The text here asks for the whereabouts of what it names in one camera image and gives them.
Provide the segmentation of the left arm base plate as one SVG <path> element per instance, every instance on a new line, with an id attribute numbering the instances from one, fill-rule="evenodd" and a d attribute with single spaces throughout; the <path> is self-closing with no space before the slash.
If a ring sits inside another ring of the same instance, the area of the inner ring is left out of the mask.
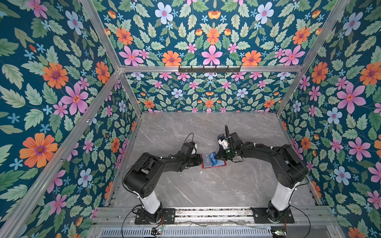
<path id="1" fill-rule="evenodd" d="M 175 216 L 176 209 L 174 208 L 159 208 L 154 214 L 140 208 L 136 214 L 135 225 L 173 225 Z"/>

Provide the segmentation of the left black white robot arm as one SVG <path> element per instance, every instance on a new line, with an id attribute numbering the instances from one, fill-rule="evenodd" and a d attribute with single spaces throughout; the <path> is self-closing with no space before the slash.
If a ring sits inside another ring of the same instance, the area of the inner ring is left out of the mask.
<path id="1" fill-rule="evenodd" d="M 162 203 L 157 198 L 155 188 L 163 173 L 182 172 L 197 167 L 203 160 L 197 153 L 197 144 L 183 143 L 180 151 L 168 157 L 143 153 L 139 159 L 125 171 L 122 185 L 130 193 L 137 196 L 142 205 L 140 217 L 156 224 L 162 218 Z"/>

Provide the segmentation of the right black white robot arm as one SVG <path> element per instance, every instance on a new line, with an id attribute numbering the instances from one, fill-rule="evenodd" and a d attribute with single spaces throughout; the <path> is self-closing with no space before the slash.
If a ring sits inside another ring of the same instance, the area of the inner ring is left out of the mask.
<path id="1" fill-rule="evenodd" d="M 297 186 L 306 178 L 308 169 L 291 145 L 266 146 L 262 143 L 243 142 L 237 133 L 218 136 L 219 151 L 216 160 L 234 161 L 235 157 L 254 158 L 271 164 L 278 181 L 274 196 L 264 213 L 272 223 L 282 221 L 289 211 Z"/>

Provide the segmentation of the blue credit card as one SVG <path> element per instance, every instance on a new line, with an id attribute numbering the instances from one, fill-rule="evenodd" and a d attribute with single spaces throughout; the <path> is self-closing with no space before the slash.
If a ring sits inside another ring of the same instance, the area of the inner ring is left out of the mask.
<path id="1" fill-rule="evenodd" d="M 212 167 L 214 167 L 218 164 L 218 161 L 216 160 L 215 156 L 216 156 L 215 152 L 209 154 L 209 160 L 210 160 L 210 164 Z"/>

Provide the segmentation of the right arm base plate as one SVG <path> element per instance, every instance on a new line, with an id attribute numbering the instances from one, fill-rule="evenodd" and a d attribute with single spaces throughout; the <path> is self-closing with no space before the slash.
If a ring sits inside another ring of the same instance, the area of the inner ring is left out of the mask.
<path id="1" fill-rule="evenodd" d="M 295 220 L 290 208 L 278 211 L 276 208 L 255 208 L 251 207 L 256 224 L 294 224 Z"/>

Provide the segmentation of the red card holder wallet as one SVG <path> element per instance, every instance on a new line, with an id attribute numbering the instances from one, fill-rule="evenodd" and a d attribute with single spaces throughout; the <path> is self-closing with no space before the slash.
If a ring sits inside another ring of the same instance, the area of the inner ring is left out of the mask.
<path id="1" fill-rule="evenodd" d="M 201 164 L 203 169 L 227 166 L 226 161 L 216 159 L 216 152 L 201 154 L 201 158 L 203 160 Z"/>

